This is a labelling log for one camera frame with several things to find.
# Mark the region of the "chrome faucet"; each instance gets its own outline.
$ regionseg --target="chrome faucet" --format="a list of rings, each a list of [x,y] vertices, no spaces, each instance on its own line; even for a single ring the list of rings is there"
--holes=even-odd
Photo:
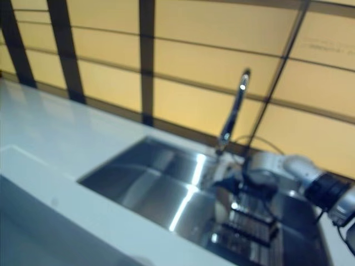
[[[233,128],[238,117],[240,106],[243,102],[245,92],[248,88],[249,79],[250,79],[250,69],[246,69],[240,79],[232,110],[229,113],[228,119],[224,124],[222,132],[217,139],[216,154],[218,156],[221,156],[223,154],[226,146],[230,141]]]

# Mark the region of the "yellow wall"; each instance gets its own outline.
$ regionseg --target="yellow wall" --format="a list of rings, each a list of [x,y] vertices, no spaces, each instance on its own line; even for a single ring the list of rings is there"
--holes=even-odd
[[[153,115],[216,136],[249,67],[233,139],[256,129],[286,153],[355,178],[354,0],[311,2],[256,128],[301,3],[275,2],[156,0]],[[35,80],[66,90],[47,1],[12,4]],[[85,96],[142,112],[139,1],[67,4]],[[2,71],[15,73],[3,40],[0,49]],[[258,140],[251,145],[271,150]]]

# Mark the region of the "dark vertical stripe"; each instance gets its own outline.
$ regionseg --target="dark vertical stripe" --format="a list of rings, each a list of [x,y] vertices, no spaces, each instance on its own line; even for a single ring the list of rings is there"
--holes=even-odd
[[[36,88],[31,67],[17,26],[11,0],[1,1],[1,24],[4,39],[20,83]]]
[[[69,98],[85,104],[72,29],[70,27],[67,1],[47,0],[47,3]]]
[[[299,14],[298,14],[298,17],[296,18],[296,21],[295,21],[295,25],[293,27],[293,30],[290,34],[290,37],[288,39],[288,42],[287,42],[287,45],[285,47],[285,51],[283,52],[283,59],[277,69],[277,72],[276,72],[276,75],[273,79],[273,82],[271,84],[271,87],[270,87],[270,90],[269,90],[269,93],[267,95],[267,98],[266,98],[266,101],[265,101],[265,104],[261,110],[261,113],[260,113],[260,116],[258,118],[258,121],[257,123],[255,124],[254,126],[254,129],[253,129],[253,132],[251,134],[251,137],[250,137],[250,140],[246,146],[246,149],[244,151],[244,156],[247,156],[248,152],[249,152],[249,149],[250,149],[250,145],[253,141],[253,137],[255,136],[256,134],[256,131],[258,129],[258,127],[260,126],[260,123],[261,123],[261,120],[265,114],[265,111],[266,111],[266,108],[268,107],[268,104],[270,103],[270,100],[272,99],[272,95],[273,95],[273,92],[275,91],[276,89],[276,86],[278,84],[278,81],[280,80],[280,77],[281,77],[281,74],[286,66],[286,63],[290,57],[290,54],[291,54],[291,50],[292,50],[292,47],[296,41],[296,37],[300,31],[300,28],[301,28],[301,25],[302,25],[302,22],[306,16],[306,13],[307,13],[307,10],[310,6],[310,3],[311,3],[311,0],[305,0],[302,5],[300,6],[300,11],[299,11]]]
[[[155,0],[139,1],[142,122],[153,126]]]

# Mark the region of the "white countertop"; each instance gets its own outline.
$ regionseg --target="white countertop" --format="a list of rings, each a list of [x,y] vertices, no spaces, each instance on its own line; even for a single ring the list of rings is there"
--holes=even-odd
[[[0,81],[1,174],[125,254],[155,266],[234,265],[76,183],[146,136],[213,149],[24,85]],[[324,216],[336,266],[355,262]]]

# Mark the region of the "wall panel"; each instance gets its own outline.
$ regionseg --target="wall panel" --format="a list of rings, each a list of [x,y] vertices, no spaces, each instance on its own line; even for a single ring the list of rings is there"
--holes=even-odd
[[[265,96],[279,58],[200,45],[155,40],[157,73],[235,91],[245,68],[252,69],[248,93]]]
[[[67,87],[58,55],[32,50],[26,50],[26,54],[36,81],[41,81],[62,89]]]
[[[85,96],[141,111],[140,75],[95,63],[78,61]]]
[[[72,26],[139,33],[138,0],[67,1]]]
[[[156,36],[281,55],[297,11],[209,1],[156,1]]]
[[[73,28],[77,56],[140,68],[139,37]]]
[[[51,25],[30,24],[19,22],[23,44],[26,48],[35,48],[50,52],[57,52],[53,28]]]
[[[217,136],[232,108],[234,97],[214,91],[154,79],[154,116]],[[232,138],[250,134],[261,103],[245,100]]]
[[[355,70],[355,8],[313,3],[291,57]]]
[[[289,60],[273,97],[355,118],[354,84],[355,72]]]

